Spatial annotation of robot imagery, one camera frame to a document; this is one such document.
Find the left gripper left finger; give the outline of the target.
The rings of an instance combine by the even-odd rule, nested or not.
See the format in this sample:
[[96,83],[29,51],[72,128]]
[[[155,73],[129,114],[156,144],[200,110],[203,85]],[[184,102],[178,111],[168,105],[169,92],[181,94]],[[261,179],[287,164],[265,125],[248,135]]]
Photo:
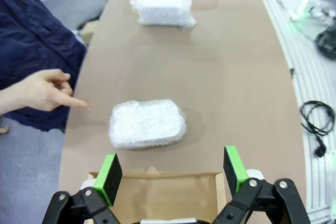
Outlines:
[[122,179],[122,168],[117,154],[108,154],[93,186],[71,195],[67,191],[54,193],[43,218],[43,223],[119,223],[110,210]]

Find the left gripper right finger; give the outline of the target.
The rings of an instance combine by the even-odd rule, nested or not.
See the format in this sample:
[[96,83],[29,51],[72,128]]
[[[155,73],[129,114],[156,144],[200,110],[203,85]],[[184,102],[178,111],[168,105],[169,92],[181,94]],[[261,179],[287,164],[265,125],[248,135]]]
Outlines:
[[273,184],[248,175],[235,146],[224,147],[223,169],[232,196],[213,223],[247,223],[255,211],[271,223],[310,223],[300,194],[289,178]]

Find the person's left hand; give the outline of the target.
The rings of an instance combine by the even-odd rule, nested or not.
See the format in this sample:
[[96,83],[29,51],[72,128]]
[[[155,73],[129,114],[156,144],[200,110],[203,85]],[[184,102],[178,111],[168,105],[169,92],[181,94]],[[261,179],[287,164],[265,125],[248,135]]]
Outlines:
[[60,69],[42,70],[31,74],[15,84],[16,107],[30,107],[42,111],[52,111],[61,105],[90,109],[88,102],[72,96],[70,78],[70,74]]

